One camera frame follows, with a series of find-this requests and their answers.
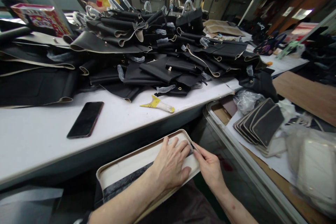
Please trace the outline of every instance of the human hand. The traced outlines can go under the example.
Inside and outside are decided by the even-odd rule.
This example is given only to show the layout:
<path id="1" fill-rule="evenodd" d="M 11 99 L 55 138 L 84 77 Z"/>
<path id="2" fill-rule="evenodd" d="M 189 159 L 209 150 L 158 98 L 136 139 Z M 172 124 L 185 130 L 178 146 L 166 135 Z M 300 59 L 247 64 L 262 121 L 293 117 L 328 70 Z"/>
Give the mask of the human hand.
<path id="1" fill-rule="evenodd" d="M 180 142 L 175 137 L 170 145 L 168 145 L 168 137 L 163 139 L 162 147 L 155 158 L 150 170 L 157 182 L 162 185 L 163 189 L 169 189 L 181 186 L 189 177 L 190 167 L 182 169 L 183 162 L 188 156 L 190 146 L 187 140 Z"/>
<path id="2" fill-rule="evenodd" d="M 221 165 L 216 155 L 208 152 L 198 144 L 194 143 L 198 151 L 194 151 L 194 156 L 199 162 L 202 176 L 213 193 L 227 190 L 225 185 Z"/>
<path id="3" fill-rule="evenodd" d="M 95 9 L 98 8 L 98 5 L 96 3 L 94 3 L 94 2 L 89 1 L 87 4 L 90 5 L 90 6 L 92 6 Z"/>

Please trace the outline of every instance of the handbag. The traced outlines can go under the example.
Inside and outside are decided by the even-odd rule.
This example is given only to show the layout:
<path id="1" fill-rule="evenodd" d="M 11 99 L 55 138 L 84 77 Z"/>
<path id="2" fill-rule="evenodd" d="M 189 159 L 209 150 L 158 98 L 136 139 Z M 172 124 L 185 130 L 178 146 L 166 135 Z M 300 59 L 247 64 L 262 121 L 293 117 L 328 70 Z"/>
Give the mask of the handbag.
<path id="1" fill-rule="evenodd" d="M 190 4 L 189 11 L 185 10 L 187 4 Z M 202 35 L 204 29 L 202 15 L 202 8 L 198 7 L 197 9 L 194 9 L 192 1 L 187 0 L 182 14 L 176 19 L 176 25 L 184 32 Z"/>
<path id="2" fill-rule="evenodd" d="M 260 55 L 270 56 L 274 53 L 274 51 L 278 48 L 279 44 L 281 44 L 286 38 L 286 34 L 280 34 L 279 36 L 273 36 L 273 38 L 267 39 L 258 45 L 253 52 Z"/>

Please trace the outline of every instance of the black leather piece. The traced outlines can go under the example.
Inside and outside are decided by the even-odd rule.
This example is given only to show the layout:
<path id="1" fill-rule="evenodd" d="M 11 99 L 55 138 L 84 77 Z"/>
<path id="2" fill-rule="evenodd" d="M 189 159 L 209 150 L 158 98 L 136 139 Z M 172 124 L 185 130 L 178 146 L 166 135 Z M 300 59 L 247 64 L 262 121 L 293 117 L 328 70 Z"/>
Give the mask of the black leather piece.
<path id="1" fill-rule="evenodd" d="M 190 90 L 191 90 L 190 87 L 188 87 L 188 86 L 186 86 L 184 84 L 181 84 L 181 83 L 177 83 L 176 84 L 176 88 L 174 88 L 173 90 L 170 90 L 167 93 L 155 93 L 154 95 L 156 97 L 160 97 L 160 96 L 163 96 L 163 95 L 166 95 L 166 96 L 176 96 L 176 97 L 185 97 L 190 92 Z"/>
<path id="2" fill-rule="evenodd" d="M 37 66 L 22 62 L 14 61 L 0 61 L 0 77 L 7 75 L 18 74 L 20 72 L 25 72 L 37 68 L 42 68 L 43 66 Z"/>
<path id="3" fill-rule="evenodd" d="M 196 53 L 205 52 L 206 54 L 214 57 L 229 58 L 233 61 L 246 50 L 246 47 L 247 43 L 223 41 L 222 43 L 209 45 L 207 48 L 197 48 L 194 51 Z"/>
<path id="4" fill-rule="evenodd" d="M 120 37 L 121 35 L 127 34 L 127 30 L 115 29 L 113 27 L 106 26 L 102 22 L 96 20 L 87 21 L 86 24 L 91 31 L 101 32 L 103 36 Z"/>
<path id="5" fill-rule="evenodd" d="M 125 73 L 125 85 L 157 86 L 163 82 L 157 77 L 146 73 L 140 69 L 141 63 L 131 61 Z"/>
<path id="6" fill-rule="evenodd" d="M 182 83 L 188 87 L 194 86 L 197 82 L 200 82 L 203 80 L 202 75 L 195 75 L 191 73 L 185 73 L 180 75 L 175 79 L 177 82 Z"/>
<path id="7" fill-rule="evenodd" d="M 254 71 L 253 77 L 239 76 L 239 85 L 262 94 L 265 98 L 271 98 L 275 103 L 279 102 L 277 91 L 273 86 L 272 76 L 265 70 Z"/>
<path id="8" fill-rule="evenodd" d="M 19 61 L 42 67 L 64 67 L 75 69 L 83 63 L 83 59 L 78 57 L 74 60 L 55 62 L 47 57 L 46 52 L 42 53 L 45 48 L 36 48 L 35 46 L 16 46 L 11 44 L 7 47 L 0 48 L 0 52 L 6 54 L 0 56 L 3 61 Z"/>
<path id="9" fill-rule="evenodd" d="M 201 35 L 204 29 L 202 15 L 201 7 L 198 7 L 196 10 L 192 9 L 185 12 L 181 17 L 178 17 L 176 25 L 184 32 Z"/>
<path id="10" fill-rule="evenodd" d="M 276 104 L 255 122 L 252 126 L 252 131 L 262 145 L 268 147 L 273 135 L 279 129 L 283 121 L 284 117 L 280 107 Z"/>
<path id="11" fill-rule="evenodd" d="M 236 66 L 230 66 L 223 61 L 217 61 L 216 59 L 213 58 L 208 58 L 209 61 L 211 61 L 214 65 L 218 66 L 219 68 L 223 69 L 225 72 L 230 72 L 230 71 L 240 71 L 241 69 L 236 67 Z"/>
<path id="12" fill-rule="evenodd" d="M 200 75 L 203 71 L 202 67 L 196 66 L 196 64 L 175 57 L 171 57 L 168 59 L 166 63 L 166 68 L 169 67 L 171 67 L 172 70 L 191 72 L 197 75 Z"/>
<path id="13" fill-rule="evenodd" d="M 90 75 L 99 71 L 104 65 L 105 61 L 99 60 L 97 58 L 92 58 L 89 61 L 85 62 L 83 65 L 79 67 L 79 69 L 83 72 L 82 75 Z"/>
<path id="14" fill-rule="evenodd" d="M 64 35 L 63 36 L 63 40 L 70 45 L 73 41 L 75 41 L 75 39 L 78 38 L 78 35 L 72 35 L 72 34 L 68 34 L 68 35 Z"/>
<path id="15" fill-rule="evenodd" d="M 128 45 L 127 47 L 118 47 L 105 43 L 90 32 L 82 32 L 78 38 L 71 43 L 70 48 L 74 51 L 91 51 L 102 54 L 125 54 L 125 53 L 142 53 L 148 51 L 148 47 L 142 45 Z"/>
<path id="16" fill-rule="evenodd" d="M 152 25 L 156 22 L 156 20 L 163 15 L 162 10 L 159 10 L 156 12 L 153 16 L 151 16 L 149 19 L 147 19 L 148 25 Z"/>
<path id="17" fill-rule="evenodd" d="M 177 43 L 182 43 L 182 44 L 195 44 L 195 40 L 188 38 L 188 37 L 183 37 L 183 36 L 176 36 Z"/>
<path id="18" fill-rule="evenodd" d="M 124 10 L 121 11 L 121 10 L 116 10 L 116 9 L 111 10 L 111 12 L 115 13 L 118 17 L 130 18 L 130 19 L 135 19 L 135 20 L 141 19 L 141 14 L 137 12 L 128 12 L 128 11 L 124 11 Z"/>
<path id="19" fill-rule="evenodd" d="M 117 19 L 112 19 L 112 18 L 106 18 L 102 17 L 100 21 L 108 26 L 115 27 L 118 29 L 122 30 L 135 30 L 137 23 L 135 22 L 127 22 L 127 21 L 122 21 L 122 20 L 117 20 Z"/>
<path id="20" fill-rule="evenodd" d="M 28 27 L 16 28 L 9 31 L 4 31 L 0 33 L 0 44 L 4 45 L 8 42 L 13 41 L 15 38 L 26 36 L 30 34 L 32 31 Z"/>
<path id="21" fill-rule="evenodd" d="M 139 68 L 146 73 L 157 77 L 159 80 L 169 83 L 172 79 L 180 76 L 182 72 L 175 70 L 169 71 L 166 68 L 167 60 L 168 57 L 165 57 L 148 63 L 142 63 Z"/>
<path id="22" fill-rule="evenodd" d="M 124 85 L 121 83 L 101 84 L 103 88 L 111 94 L 123 98 L 127 102 L 132 102 L 143 90 L 143 86 Z"/>
<path id="23" fill-rule="evenodd" d="M 117 68 L 105 68 L 89 77 L 91 85 L 121 82 Z"/>
<path id="24" fill-rule="evenodd" d="M 0 79 L 0 106 L 40 106 L 72 101 L 79 72 L 41 68 Z"/>

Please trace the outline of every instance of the smartphone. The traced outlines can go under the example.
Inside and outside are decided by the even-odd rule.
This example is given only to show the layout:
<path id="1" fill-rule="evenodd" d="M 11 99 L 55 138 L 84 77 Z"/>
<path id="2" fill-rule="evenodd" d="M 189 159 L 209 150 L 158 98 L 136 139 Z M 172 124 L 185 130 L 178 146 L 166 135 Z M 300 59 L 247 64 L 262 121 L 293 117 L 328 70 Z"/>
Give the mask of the smartphone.
<path id="1" fill-rule="evenodd" d="M 86 103 L 66 137 L 72 139 L 91 136 L 103 105 L 102 101 Z"/>

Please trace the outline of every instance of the unfinished handbag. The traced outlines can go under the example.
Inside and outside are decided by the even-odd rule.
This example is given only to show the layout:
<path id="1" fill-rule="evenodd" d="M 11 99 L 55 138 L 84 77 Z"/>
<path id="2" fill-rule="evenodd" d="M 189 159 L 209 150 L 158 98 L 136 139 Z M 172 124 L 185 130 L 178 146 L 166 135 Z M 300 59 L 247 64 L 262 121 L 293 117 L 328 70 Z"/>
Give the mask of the unfinished handbag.
<path id="1" fill-rule="evenodd" d="M 204 29 L 202 15 L 202 8 L 195 9 L 192 1 L 187 0 L 181 15 L 176 19 L 176 25 L 184 32 L 202 35 Z"/>
<path id="2" fill-rule="evenodd" d="M 41 68 L 2 77 L 0 107 L 11 109 L 71 102 L 78 75 L 78 71 L 68 69 Z"/>
<path id="3" fill-rule="evenodd" d="M 183 140 L 187 140 L 188 144 L 190 145 L 190 152 L 182 165 L 182 169 L 186 166 L 189 166 L 191 168 L 189 178 L 185 181 L 185 183 L 187 183 L 200 171 L 199 163 L 194 157 L 192 151 L 197 151 L 196 147 L 187 132 L 183 129 L 169 134 L 168 137 L 168 144 L 172 142 L 174 137 L 177 137 L 177 144 L 179 144 Z M 115 161 L 112 161 L 97 170 L 96 177 L 103 191 L 104 203 L 124 191 L 153 164 L 156 156 L 161 149 L 162 142 L 163 138 Z M 145 210 L 145 212 L 142 213 L 142 215 L 135 221 L 135 223 L 137 223 L 150 212 L 152 212 L 162 202 L 167 200 L 171 195 L 178 191 L 178 189 L 179 188 L 173 188 L 164 191 L 155 201 L 153 201 L 149 205 L 149 207 Z"/>

